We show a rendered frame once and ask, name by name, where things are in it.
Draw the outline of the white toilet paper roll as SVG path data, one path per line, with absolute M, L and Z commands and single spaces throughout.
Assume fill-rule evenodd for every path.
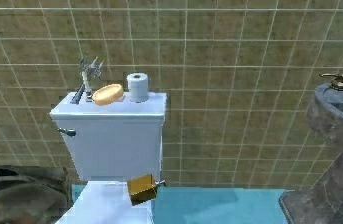
M 130 100 L 136 103 L 145 102 L 149 98 L 149 80 L 145 73 L 132 73 L 127 76 Z

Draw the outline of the orange round soap bar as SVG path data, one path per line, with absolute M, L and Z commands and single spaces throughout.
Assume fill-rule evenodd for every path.
M 96 105 L 104 106 L 120 100 L 123 96 L 124 90 L 120 84 L 110 84 L 95 91 L 92 100 Z

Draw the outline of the golden box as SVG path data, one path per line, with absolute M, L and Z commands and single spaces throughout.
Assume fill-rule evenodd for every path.
M 129 180 L 127 190 L 131 204 L 136 206 L 155 199 L 160 186 L 166 186 L 166 181 L 156 181 L 152 174 Z

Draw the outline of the dark flat stick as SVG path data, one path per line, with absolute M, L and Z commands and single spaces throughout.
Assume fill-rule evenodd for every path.
M 85 90 L 85 85 L 81 84 L 71 100 L 71 104 L 78 104 Z

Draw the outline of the dark flush lever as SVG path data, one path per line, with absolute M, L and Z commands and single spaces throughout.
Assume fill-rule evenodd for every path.
M 70 137 L 76 136 L 76 130 L 75 129 L 65 129 L 65 128 L 58 128 L 58 132 L 65 134 Z

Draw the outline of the brass faucet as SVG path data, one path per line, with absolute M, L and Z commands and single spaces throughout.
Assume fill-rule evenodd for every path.
M 337 91 L 343 91 L 343 73 L 324 73 L 320 74 L 320 77 L 333 77 L 329 87 Z

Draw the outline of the dark garbage bag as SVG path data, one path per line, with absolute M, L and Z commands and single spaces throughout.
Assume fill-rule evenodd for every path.
M 66 168 L 0 165 L 0 224 L 54 224 L 72 205 Z

